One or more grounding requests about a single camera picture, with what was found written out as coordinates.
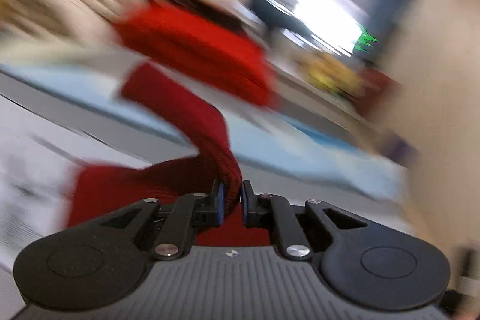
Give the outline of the light blue blanket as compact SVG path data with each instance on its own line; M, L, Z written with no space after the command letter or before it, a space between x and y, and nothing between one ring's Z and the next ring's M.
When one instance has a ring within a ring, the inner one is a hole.
M109 76L74 66L3 66L1 73L137 130L181 144L187 141L167 120L118 98L120 84ZM369 154L284 115L256 109L239 114L225 107L220 112L227 124L231 149L242 163L308 182L336 184L377 200L396 202L403 195L406 170L385 157Z

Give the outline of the yellow plush toy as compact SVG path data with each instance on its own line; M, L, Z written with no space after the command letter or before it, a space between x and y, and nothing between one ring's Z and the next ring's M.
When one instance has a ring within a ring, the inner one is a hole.
M358 74L330 54L307 57L304 75L315 88L345 97L354 97L361 87Z

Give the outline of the dark red bag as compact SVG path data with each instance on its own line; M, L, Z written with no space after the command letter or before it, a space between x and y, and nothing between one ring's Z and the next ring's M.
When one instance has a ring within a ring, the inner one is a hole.
M377 68L366 68L362 71L363 90L357 99L356 109L366 118L388 93L393 92L399 83Z

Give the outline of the grey bed sheet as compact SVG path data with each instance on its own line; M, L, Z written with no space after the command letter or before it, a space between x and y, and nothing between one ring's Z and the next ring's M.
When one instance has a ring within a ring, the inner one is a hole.
M219 111L261 110L197 88ZM304 126L362 149L360 138L334 121L288 106L287 115ZM118 120L62 101L10 76L1 77L1 266L10 270L20 251L64 224L74 177L89 163L143 168L193 153L185 144L137 130ZM299 204L320 198L354 214L413 233L397 204L378 201L336 184L313 183L240 162L258 192L272 192Z

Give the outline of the red knitted sweater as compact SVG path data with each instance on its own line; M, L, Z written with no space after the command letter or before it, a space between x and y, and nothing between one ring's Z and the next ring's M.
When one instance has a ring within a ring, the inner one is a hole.
M77 177L67 225L73 227L144 198L172 204L187 193L209 193L224 186L224 223L200 232L203 246L265 246L268 232L242 224L238 192L242 174L230 147L223 115L208 102L170 79L170 67L260 107L272 103L263 51L246 34L204 17L154 4L129 12L114 23L124 46L147 56L120 90L176 127L197 148L192 157L156 163L144 169L87 166Z

